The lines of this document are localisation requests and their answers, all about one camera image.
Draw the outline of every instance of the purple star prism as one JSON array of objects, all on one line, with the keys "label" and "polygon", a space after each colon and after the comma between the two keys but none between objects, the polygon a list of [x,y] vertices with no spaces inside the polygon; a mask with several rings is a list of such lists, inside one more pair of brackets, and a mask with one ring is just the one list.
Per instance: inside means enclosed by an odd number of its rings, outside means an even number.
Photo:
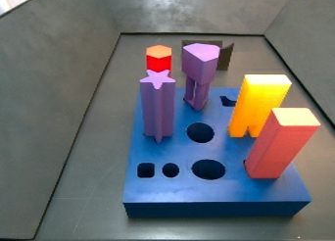
[{"label": "purple star prism", "polygon": [[144,135],[154,136],[158,143],[174,133],[175,80],[168,73],[147,71],[140,79]]}]

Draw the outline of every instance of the purple pentagon prism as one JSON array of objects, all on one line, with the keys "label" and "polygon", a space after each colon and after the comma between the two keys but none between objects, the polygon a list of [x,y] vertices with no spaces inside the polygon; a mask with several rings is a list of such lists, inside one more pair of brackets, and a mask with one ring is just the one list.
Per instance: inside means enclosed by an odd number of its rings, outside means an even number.
[{"label": "purple pentagon prism", "polygon": [[148,77],[140,80],[144,135],[158,143],[174,133],[175,80],[168,73],[147,71]]},{"label": "purple pentagon prism", "polygon": [[220,47],[195,43],[183,47],[182,70],[186,73],[183,100],[200,111],[208,100],[211,81],[215,79]]}]

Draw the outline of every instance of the circular hole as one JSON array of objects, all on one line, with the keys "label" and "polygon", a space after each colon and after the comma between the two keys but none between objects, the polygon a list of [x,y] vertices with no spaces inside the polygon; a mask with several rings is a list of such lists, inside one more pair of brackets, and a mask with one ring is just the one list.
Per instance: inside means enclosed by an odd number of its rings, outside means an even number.
[{"label": "circular hole", "polygon": [[224,176],[226,167],[215,160],[200,160],[192,165],[194,174],[207,180],[215,180]]},{"label": "circular hole", "polygon": [[163,167],[163,174],[167,177],[176,177],[178,174],[179,174],[179,167],[178,167],[178,165],[174,164],[174,163],[166,164],[164,167]]},{"label": "circular hole", "polygon": [[196,122],[187,127],[187,135],[195,142],[207,143],[214,139],[215,131],[208,124]]}]

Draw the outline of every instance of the yellow block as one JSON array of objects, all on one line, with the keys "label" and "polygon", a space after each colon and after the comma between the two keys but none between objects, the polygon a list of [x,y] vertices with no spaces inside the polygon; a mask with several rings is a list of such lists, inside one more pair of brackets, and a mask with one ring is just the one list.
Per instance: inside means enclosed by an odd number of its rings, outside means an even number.
[{"label": "yellow block", "polygon": [[246,131],[258,137],[272,108],[280,104],[291,87],[284,74],[247,74],[228,126],[231,137],[243,137]]}]

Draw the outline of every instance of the blue block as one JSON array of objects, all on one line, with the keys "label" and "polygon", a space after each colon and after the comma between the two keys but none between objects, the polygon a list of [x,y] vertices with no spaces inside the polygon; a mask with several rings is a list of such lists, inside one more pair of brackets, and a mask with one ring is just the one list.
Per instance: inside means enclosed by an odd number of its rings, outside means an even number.
[{"label": "blue block", "polygon": [[178,88],[175,132],[160,144],[143,135],[138,99],[123,194],[130,217],[292,216],[310,203],[294,164],[278,179],[247,176],[255,138],[228,136],[235,107],[223,105],[234,104],[238,92],[211,88],[204,110],[195,112]]}]

